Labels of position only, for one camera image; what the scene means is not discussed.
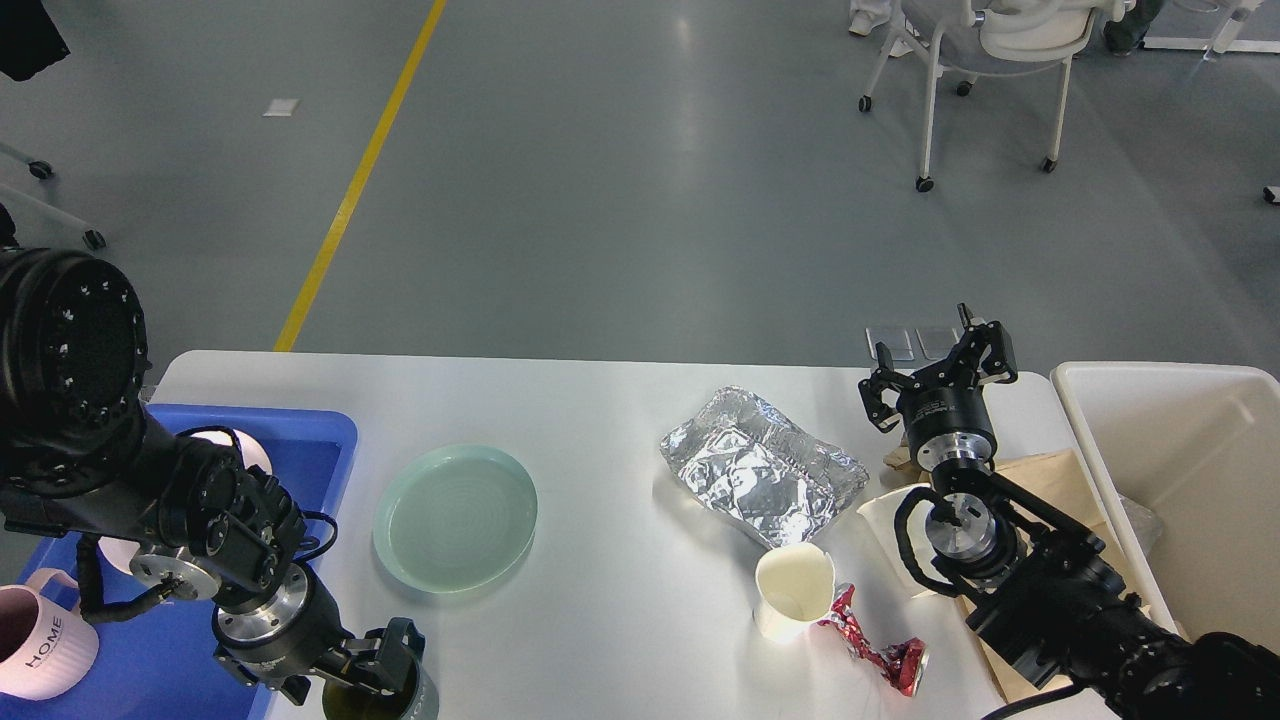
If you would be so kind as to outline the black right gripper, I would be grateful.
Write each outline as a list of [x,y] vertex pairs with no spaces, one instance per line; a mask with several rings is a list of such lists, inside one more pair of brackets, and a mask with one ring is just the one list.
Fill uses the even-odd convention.
[[[963,334],[940,363],[902,374],[890,347],[876,343],[876,366],[858,384],[868,420],[884,434],[901,425],[911,460],[928,473],[952,460],[995,459],[998,442],[980,387],[1019,377],[1004,324],[983,320],[966,304],[957,314]],[[955,388],[936,388],[937,380]]]

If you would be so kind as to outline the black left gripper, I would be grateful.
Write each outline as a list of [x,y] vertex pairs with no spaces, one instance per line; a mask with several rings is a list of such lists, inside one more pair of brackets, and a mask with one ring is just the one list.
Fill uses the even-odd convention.
[[410,618],[355,638],[329,589],[308,565],[291,565],[275,593],[256,609],[219,609],[212,619],[215,662],[237,683],[265,685],[294,706],[319,698],[347,707],[356,694],[408,697],[419,684],[425,637]]

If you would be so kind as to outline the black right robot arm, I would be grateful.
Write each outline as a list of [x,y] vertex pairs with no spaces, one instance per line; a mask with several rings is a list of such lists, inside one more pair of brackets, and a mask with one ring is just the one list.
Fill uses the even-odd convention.
[[1158,626],[1093,530],[997,473],[983,389],[1016,380],[1011,340],[965,304],[957,311],[964,332],[945,357],[902,374],[878,342],[858,389],[869,421],[901,427],[928,475],[893,512],[906,573],[970,601],[968,626],[1038,691],[993,717],[1089,689],[1123,719],[1275,719],[1275,652],[1226,632],[1190,642]]

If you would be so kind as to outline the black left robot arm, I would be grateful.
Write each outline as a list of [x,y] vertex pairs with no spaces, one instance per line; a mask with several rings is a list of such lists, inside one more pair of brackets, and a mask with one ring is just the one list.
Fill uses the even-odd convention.
[[311,561],[332,539],[230,428],[174,434],[142,400],[138,295],[87,252],[24,249],[3,215],[3,520],[77,534],[81,616],[129,621],[169,598],[209,600],[216,662],[239,684],[329,719],[429,719],[439,705],[412,620],[356,635]]

